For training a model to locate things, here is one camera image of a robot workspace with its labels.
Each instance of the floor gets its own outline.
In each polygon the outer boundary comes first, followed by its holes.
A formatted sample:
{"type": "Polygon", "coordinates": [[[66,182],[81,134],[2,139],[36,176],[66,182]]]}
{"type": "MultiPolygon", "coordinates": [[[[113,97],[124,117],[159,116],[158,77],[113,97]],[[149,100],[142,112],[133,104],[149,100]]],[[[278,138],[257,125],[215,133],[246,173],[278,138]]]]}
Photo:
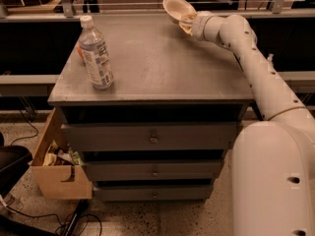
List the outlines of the floor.
{"type": "MultiPolygon", "coordinates": [[[[42,132],[44,121],[49,111],[40,111],[31,122],[39,132],[42,132]]],[[[31,137],[36,134],[19,111],[0,112],[0,131],[5,137],[5,145],[10,145],[16,138],[31,137]]],[[[14,145],[27,147],[31,152],[38,141],[34,138],[22,139],[14,145]]],[[[220,235],[230,236],[231,233],[231,195],[230,195],[230,165],[229,154],[226,157],[220,178],[215,183],[215,189],[206,201],[194,202],[137,202],[137,203],[104,203],[97,199],[90,200],[87,213],[97,216],[101,221],[102,234],[107,236],[192,236],[220,235]]],[[[32,177],[29,169],[14,187],[11,194],[16,197],[13,207],[28,215],[43,215],[56,213],[60,220],[65,221],[76,207],[76,201],[58,201],[45,199],[32,177]]],[[[55,232],[59,227],[55,217],[28,218],[16,213],[10,213],[0,208],[0,214],[5,214],[14,221],[34,226],[46,231],[55,232]]],[[[75,235],[99,235],[99,223],[90,217],[80,220],[74,232],[75,235]]]]}

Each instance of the cardboard box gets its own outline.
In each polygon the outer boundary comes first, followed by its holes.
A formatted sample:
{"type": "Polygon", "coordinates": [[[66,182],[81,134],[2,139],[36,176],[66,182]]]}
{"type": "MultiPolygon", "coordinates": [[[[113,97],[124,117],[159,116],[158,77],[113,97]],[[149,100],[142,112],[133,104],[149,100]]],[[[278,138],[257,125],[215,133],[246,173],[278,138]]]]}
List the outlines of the cardboard box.
{"type": "Polygon", "coordinates": [[[68,143],[61,131],[61,124],[54,109],[48,116],[35,147],[31,173],[42,194],[47,199],[91,199],[92,182],[89,181],[83,166],[42,166],[45,154],[52,141],[55,141],[61,148],[67,147],[68,143]]]}

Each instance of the table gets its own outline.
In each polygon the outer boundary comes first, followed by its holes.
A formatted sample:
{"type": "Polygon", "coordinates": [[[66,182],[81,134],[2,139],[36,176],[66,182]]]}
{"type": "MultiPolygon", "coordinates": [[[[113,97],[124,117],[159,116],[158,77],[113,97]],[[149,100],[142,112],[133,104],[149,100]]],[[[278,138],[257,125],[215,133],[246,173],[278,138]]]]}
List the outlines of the table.
{"type": "Polygon", "coordinates": [[[186,35],[167,14],[93,15],[114,84],[92,86],[73,50],[48,102],[104,201],[210,196],[254,101],[233,54],[186,35]]]}

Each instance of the clear water bottle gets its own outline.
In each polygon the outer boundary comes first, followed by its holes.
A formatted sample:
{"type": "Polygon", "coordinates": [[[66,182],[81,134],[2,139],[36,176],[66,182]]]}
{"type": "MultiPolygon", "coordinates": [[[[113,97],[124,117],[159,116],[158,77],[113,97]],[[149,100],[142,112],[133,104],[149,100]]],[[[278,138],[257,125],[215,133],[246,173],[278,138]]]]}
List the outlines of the clear water bottle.
{"type": "Polygon", "coordinates": [[[95,28],[91,16],[80,18],[83,28],[79,44],[88,69],[88,74],[97,89],[107,89],[114,78],[110,69],[108,51],[103,34],[95,28]]]}

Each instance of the robotic arm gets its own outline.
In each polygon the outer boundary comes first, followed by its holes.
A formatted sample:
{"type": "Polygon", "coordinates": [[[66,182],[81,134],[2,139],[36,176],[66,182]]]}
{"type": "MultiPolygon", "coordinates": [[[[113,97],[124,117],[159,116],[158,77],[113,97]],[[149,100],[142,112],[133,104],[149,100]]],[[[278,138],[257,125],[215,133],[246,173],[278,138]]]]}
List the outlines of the robotic arm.
{"type": "Polygon", "coordinates": [[[164,0],[163,5],[185,32],[236,56],[264,118],[244,129],[233,147],[234,235],[314,236],[313,116],[259,51],[245,18],[196,12],[184,0],[164,0]]]}

